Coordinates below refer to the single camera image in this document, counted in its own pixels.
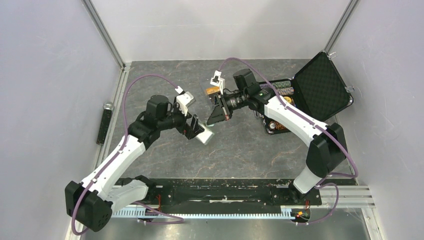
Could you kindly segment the green leather card holder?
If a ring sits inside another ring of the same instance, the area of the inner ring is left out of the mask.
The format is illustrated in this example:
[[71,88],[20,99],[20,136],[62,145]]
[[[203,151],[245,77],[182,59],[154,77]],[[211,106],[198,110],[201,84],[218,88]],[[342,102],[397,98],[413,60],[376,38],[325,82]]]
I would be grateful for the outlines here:
[[197,139],[202,144],[207,145],[213,138],[214,133],[205,125],[201,125],[200,130],[200,133],[195,136],[195,139]]

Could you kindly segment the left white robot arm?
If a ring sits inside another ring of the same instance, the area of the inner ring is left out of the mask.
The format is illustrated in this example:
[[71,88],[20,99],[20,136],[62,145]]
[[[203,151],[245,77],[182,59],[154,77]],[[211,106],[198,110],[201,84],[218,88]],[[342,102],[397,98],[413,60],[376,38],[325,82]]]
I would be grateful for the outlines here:
[[175,129],[188,140],[197,139],[204,145],[210,141],[213,132],[188,111],[194,101],[189,92],[176,96],[173,102],[163,95],[152,96],[114,151],[83,180],[70,181],[65,187],[65,206],[71,223],[79,222],[87,230],[98,232],[122,208],[139,200],[153,203],[157,190],[146,178],[133,179],[119,188],[114,185],[162,131]]

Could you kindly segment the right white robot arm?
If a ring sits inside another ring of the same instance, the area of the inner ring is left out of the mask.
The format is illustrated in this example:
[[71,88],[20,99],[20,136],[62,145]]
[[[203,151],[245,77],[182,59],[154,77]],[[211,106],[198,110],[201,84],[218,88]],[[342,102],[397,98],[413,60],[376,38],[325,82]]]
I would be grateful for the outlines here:
[[221,71],[215,71],[210,80],[220,93],[214,97],[214,109],[207,124],[228,121],[235,110],[248,107],[299,137],[308,147],[306,167],[294,179],[288,196],[293,203],[302,204],[309,198],[309,191],[348,157],[342,127],[336,123],[327,125],[302,112],[280,96],[270,82],[261,87],[248,68],[234,74],[237,89],[230,93],[225,92],[225,80],[221,74]]

